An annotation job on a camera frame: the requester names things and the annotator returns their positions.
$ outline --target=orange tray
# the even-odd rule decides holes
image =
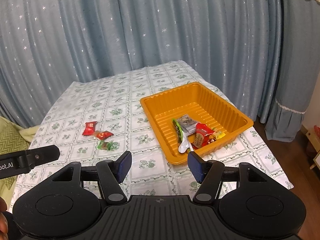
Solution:
[[[216,93],[193,82],[140,99],[143,110],[153,128],[160,146],[171,164],[187,161],[187,153],[178,152],[177,132],[173,118],[188,114],[192,119],[217,127],[225,136],[195,152],[204,156],[231,143],[253,125],[253,121]],[[192,143],[195,134],[188,136]]]

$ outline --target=brown floor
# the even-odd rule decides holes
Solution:
[[[307,137],[298,132],[294,141],[290,143],[268,141],[264,132],[264,125],[254,122],[254,128],[270,148],[290,182],[294,185],[291,190],[305,204],[307,217],[299,232],[303,240],[320,239],[320,171],[317,167],[310,170],[312,164],[306,154]]]

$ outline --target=curtain fold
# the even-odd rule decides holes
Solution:
[[[252,119],[269,110],[279,0],[0,1],[1,113],[21,126],[39,124],[72,81],[172,60]]]
[[[268,140],[292,141],[301,128],[320,70],[320,5],[284,0],[279,82],[265,127]]]

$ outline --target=white tablecloth with green flowers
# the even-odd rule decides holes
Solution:
[[[115,160],[126,150],[132,152],[132,167],[121,184],[127,196],[187,194],[192,198],[199,184],[187,166],[166,161],[139,99],[194,81],[229,101],[183,61],[145,67],[89,83],[73,82],[47,113],[30,147],[55,144],[60,149],[60,158],[18,177],[11,208],[19,196],[67,163],[79,161],[83,166],[95,165],[100,160]],[[97,130],[114,133],[108,139],[113,144],[112,150],[98,150],[97,139],[82,136],[84,123],[90,121],[98,121]],[[232,167],[249,162],[285,187],[292,187],[254,128],[204,159],[219,160]],[[235,183],[225,183],[221,195],[235,186]],[[99,195],[96,183],[88,182],[85,188]]]

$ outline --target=gray snack packet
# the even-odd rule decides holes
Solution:
[[[198,122],[190,118],[189,115],[185,114],[177,121],[187,136],[196,132],[196,124]]]

